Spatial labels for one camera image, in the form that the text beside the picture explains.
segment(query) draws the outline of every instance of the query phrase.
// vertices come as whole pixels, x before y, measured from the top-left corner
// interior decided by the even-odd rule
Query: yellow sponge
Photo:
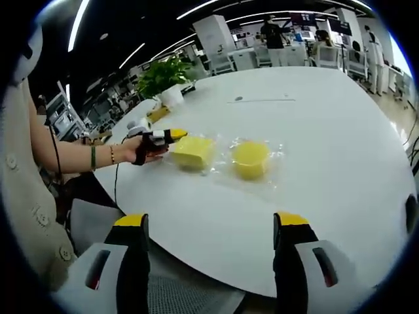
[[[262,177],[266,172],[269,148],[264,143],[247,141],[232,152],[234,169],[245,180]]]
[[[185,136],[176,143],[172,156],[180,167],[203,170],[211,163],[214,149],[212,139]]]

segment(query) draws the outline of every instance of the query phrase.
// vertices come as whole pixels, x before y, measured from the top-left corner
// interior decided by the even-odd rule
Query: green plant
[[[175,56],[164,62],[156,61],[140,77],[137,93],[145,98],[152,98],[173,85],[186,83],[189,80],[186,73],[189,67],[188,63],[182,62]]]

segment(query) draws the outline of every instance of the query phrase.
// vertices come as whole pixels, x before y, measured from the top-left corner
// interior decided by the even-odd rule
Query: bracelet
[[[111,146],[111,159],[112,159],[112,164],[115,165],[115,155],[113,154],[113,146]]]
[[[90,159],[90,167],[95,170],[96,169],[96,146],[91,146],[92,148],[92,155]]]

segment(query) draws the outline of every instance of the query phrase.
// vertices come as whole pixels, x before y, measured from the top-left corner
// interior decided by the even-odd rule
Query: white pot
[[[178,105],[183,103],[183,95],[178,84],[158,94],[158,97],[170,111],[173,111]]]

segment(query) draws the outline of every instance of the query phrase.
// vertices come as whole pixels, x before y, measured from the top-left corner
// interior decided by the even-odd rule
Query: yellow object
[[[150,111],[149,113],[147,113],[147,118],[153,124],[153,123],[156,123],[157,121],[159,121],[164,116],[167,116],[169,114],[169,112],[170,111],[167,107],[161,107],[161,108],[159,108],[155,111]]]
[[[185,136],[176,143],[172,156],[180,167],[203,170],[214,155],[214,141],[203,137]]]
[[[285,211],[278,211],[277,215],[280,217],[281,226],[308,224],[308,220],[297,214],[286,213]]]
[[[114,226],[134,226],[134,227],[138,227],[138,226],[141,226],[141,224],[144,221],[143,218],[146,218],[146,217],[147,217],[147,214],[128,215],[128,216],[122,217],[121,219],[118,219],[114,223]]]
[[[234,169],[245,180],[262,177],[266,172],[268,158],[267,145],[251,141],[238,145],[232,153]]]
[[[174,140],[177,141],[179,139],[181,139],[182,137],[188,135],[188,132],[186,132],[185,130],[182,129],[170,129],[170,137]]]

